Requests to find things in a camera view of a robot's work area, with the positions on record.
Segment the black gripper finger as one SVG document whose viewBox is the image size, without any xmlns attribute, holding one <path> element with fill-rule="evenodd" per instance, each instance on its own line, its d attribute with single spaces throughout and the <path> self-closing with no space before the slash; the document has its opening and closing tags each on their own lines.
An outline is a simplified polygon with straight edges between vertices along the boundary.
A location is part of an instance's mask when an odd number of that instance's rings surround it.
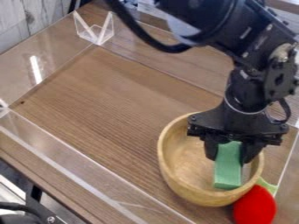
<svg viewBox="0 0 299 224">
<path fill-rule="evenodd" d="M 250 163 L 266 146 L 268 144 L 264 142 L 244 142 L 241 146 L 241 163 Z"/>
<path fill-rule="evenodd" d="M 225 138 L 221 136 L 207 135 L 205 138 L 205 153 L 210 160 L 215 160 L 219 152 L 219 144 L 225 142 Z"/>
</svg>

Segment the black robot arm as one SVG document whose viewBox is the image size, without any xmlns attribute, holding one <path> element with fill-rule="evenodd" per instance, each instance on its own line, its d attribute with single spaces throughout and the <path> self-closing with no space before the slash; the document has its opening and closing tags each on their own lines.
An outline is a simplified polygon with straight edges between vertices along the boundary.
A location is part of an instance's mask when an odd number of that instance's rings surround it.
<svg viewBox="0 0 299 224">
<path fill-rule="evenodd" d="M 268 8 L 265 0 L 154 0 L 169 18 L 177 45 L 158 41 L 142 28 L 119 0 L 105 0 L 131 32 L 155 49 L 183 53 L 211 46 L 234 63 L 221 105 L 189 116 L 187 134 L 205 142 L 206 157 L 221 154 L 221 145 L 241 142 L 245 165 L 269 145 L 280 145 L 289 132 L 268 107 L 280 103 L 292 114 L 286 97 L 299 87 L 296 33 Z"/>
</svg>

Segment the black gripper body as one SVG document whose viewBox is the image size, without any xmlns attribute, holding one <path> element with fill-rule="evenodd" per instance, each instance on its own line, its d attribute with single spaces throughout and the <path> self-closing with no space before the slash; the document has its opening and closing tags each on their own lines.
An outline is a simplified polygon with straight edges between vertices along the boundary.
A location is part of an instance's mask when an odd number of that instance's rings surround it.
<svg viewBox="0 0 299 224">
<path fill-rule="evenodd" d="M 217 108 L 191 114 L 187 118 L 187 135 L 221 144 L 238 141 L 280 145 L 288 132 L 288 125 L 276 122 L 266 112 L 242 114 L 225 101 Z"/>
</svg>

